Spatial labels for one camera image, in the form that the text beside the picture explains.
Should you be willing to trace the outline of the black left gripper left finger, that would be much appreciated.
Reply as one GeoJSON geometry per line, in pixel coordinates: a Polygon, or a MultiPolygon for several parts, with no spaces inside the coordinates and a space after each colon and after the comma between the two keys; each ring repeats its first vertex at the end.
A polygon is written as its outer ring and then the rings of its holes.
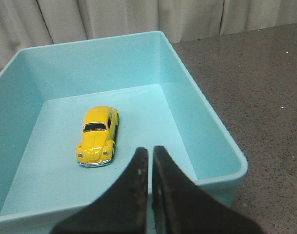
{"type": "Polygon", "coordinates": [[[144,234],[148,151],[139,147],[115,183],[92,204],[58,223],[53,234],[144,234]]]}

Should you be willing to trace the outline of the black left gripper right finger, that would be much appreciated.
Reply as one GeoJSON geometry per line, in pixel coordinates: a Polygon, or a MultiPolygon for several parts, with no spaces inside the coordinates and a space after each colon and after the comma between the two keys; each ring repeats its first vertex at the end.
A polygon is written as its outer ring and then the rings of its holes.
{"type": "Polygon", "coordinates": [[[163,146],[153,153],[153,211],[158,234],[261,234],[254,221],[195,185],[163,146]]]}

